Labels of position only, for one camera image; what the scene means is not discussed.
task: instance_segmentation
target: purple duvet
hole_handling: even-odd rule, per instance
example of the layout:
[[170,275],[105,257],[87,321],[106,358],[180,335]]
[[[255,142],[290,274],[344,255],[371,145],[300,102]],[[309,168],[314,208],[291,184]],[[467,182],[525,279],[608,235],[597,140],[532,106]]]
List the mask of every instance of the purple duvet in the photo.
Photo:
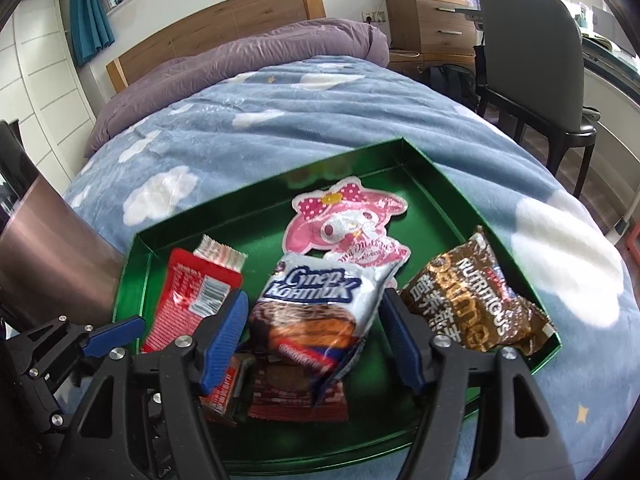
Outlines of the purple duvet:
[[291,23],[266,34],[225,43],[197,56],[162,63],[117,94],[102,109],[87,141],[90,157],[140,119],[219,81],[313,56],[351,56],[382,67],[386,36],[368,23],[322,18]]

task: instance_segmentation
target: wooden nightstand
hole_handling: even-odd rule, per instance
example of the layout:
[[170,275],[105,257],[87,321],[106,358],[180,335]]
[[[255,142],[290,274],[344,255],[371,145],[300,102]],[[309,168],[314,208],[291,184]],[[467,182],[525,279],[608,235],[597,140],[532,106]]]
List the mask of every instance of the wooden nightstand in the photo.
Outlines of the wooden nightstand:
[[386,0],[395,50],[389,69],[414,79],[425,68],[444,63],[475,70],[476,28],[454,11],[467,6],[466,0]]

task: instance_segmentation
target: teal curtain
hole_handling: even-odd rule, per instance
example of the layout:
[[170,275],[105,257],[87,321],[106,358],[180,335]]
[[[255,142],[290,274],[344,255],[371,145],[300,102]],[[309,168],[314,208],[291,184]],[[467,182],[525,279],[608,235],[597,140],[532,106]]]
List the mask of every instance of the teal curtain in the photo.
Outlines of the teal curtain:
[[113,43],[113,31],[100,0],[69,0],[71,40],[76,66]]

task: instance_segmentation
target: black backpack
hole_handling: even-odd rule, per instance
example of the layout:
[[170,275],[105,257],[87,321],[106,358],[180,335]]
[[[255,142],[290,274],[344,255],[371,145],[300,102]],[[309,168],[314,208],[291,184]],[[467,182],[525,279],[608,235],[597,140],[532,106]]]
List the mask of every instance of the black backpack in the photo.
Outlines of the black backpack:
[[480,98],[476,94],[476,76],[469,69],[452,64],[431,66],[422,72],[419,80],[473,111],[478,108]]

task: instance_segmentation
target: metal cylinder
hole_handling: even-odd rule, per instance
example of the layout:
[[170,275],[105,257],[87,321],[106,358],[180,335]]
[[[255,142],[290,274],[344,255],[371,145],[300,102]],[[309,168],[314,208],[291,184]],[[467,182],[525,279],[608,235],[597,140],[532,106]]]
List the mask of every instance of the metal cylinder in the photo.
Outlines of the metal cylinder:
[[62,315],[76,324],[111,322],[122,266],[122,255],[42,176],[0,235],[3,306],[22,329]]

